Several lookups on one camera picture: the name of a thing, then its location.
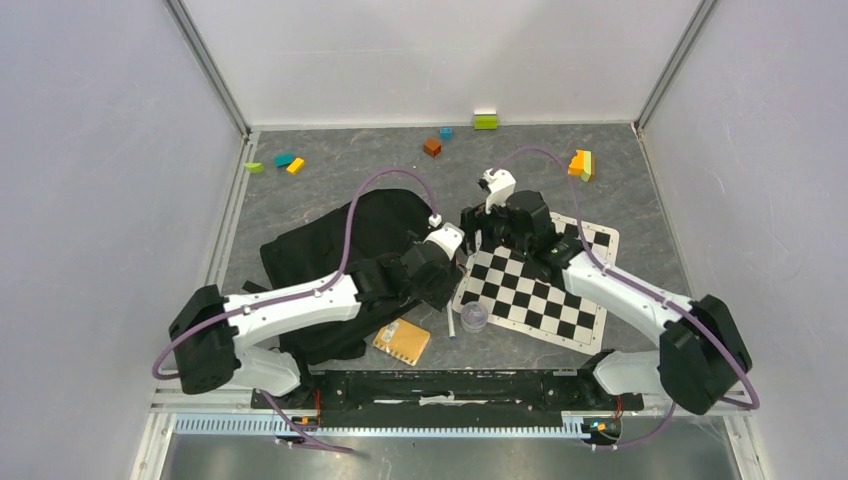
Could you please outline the white blue marker pen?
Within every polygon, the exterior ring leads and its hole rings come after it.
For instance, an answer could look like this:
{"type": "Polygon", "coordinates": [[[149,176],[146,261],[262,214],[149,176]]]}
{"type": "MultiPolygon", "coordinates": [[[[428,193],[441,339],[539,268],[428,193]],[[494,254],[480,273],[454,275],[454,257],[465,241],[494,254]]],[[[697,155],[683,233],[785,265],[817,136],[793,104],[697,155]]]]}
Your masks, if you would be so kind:
{"type": "Polygon", "coordinates": [[[448,326],[448,337],[450,340],[455,340],[456,336],[456,325],[454,318],[454,310],[452,308],[452,304],[448,303],[446,305],[446,315],[447,315],[447,326],[448,326]]]}

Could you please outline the black student backpack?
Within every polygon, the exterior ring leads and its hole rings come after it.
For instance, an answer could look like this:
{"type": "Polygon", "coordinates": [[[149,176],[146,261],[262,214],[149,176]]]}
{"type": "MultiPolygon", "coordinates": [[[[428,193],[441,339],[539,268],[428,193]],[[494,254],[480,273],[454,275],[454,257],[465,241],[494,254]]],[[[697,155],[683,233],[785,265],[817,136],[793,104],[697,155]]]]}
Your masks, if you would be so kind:
{"type": "MultiPolygon", "coordinates": [[[[363,259],[397,253],[426,242],[430,207],[404,189],[378,189],[362,195],[319,219],[279,235],[260,248],[272,288],[286,288],[332,275],[343,257],[345,271],[363,259]]],[[[362,357],[366,339],[405,315],[418,302],[387,301],[361,306],[356,317],[304,327],[279,335],[279,347],[309,365],[362,357]]]]}

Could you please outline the clear paperclip jar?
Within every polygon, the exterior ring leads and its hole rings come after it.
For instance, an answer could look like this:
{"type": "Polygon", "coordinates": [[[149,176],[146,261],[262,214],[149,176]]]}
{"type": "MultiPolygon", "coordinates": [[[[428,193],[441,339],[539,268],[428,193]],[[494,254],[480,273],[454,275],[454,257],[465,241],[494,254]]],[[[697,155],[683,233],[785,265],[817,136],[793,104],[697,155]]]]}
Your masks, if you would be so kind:
{"type": "Polygon", "coordinates": [[[460,324],[469,333],[481,332],[488,323],[489,312],[478,301],[465,304],[460,311],[460,324]]]}

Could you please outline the black white chessboard mat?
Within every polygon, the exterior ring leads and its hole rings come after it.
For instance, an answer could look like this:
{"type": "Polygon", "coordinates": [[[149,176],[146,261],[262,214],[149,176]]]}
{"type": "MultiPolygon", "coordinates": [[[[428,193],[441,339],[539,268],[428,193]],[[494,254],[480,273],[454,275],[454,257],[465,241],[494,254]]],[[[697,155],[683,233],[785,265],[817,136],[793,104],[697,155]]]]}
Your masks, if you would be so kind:
{"type": "Polygon", "coordinates": [[[480,246],[468,258],[452,310],[473,302],[488,313],[490,325],[588,355],[601,350],[607,310],[534,279],[507,248],[480,246]]]}

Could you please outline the brown spiral notebook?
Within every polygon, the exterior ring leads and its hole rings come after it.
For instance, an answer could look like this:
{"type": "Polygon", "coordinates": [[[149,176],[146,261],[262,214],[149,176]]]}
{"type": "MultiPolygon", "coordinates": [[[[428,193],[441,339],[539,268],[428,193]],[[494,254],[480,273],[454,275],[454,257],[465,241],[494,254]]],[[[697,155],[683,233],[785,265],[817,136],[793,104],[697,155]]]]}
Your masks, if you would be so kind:
{"type": "Polygon", "coordinates": [[[399,318],[377,332],[372,346],[406,365],[416,366],[430,338],[429,331],[399,318]]]}

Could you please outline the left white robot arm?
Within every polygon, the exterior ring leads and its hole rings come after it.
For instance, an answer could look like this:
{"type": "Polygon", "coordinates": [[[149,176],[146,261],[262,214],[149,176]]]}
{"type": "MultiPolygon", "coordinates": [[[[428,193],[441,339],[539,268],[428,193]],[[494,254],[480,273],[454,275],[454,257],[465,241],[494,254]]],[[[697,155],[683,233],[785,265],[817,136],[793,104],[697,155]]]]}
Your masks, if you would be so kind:
{"type": "Polygon", "coordinates": [[[340,277],[248,295],[223,296],[215,285],[196,290],[168,329],[182,391],[199,395],[232,384],[265,390],[290,407],[306,405],[313,379],[294,354],[264,350],[260,342],[323,324],[343,336],[369,335],[407,306],[441,310],[461,278],[461,244],[459,234],[443,229],[402,255],[358,261],[340,277]]]}

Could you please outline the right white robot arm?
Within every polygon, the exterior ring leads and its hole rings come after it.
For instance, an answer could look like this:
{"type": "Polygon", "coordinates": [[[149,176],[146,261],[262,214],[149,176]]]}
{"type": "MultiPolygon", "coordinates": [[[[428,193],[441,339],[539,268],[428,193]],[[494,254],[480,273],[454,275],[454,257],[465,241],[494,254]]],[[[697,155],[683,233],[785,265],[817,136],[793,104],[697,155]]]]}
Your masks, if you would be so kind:
{"type": "Polygon", "coordinates": [[[541,281],[589,300],[636,328],[652,351],[598,354],[577,382],[580,400],[602,408],[621,394],[664,395],[703,415],[718,402],[756,410],[761,399],[748,374],[752,359],[726,303],[669,293],[608,262],[589,245],[584,227],[559,232],[542,195],[523,190],[501,204],[460,214],[464,250],[503,247],[541,281]]]}

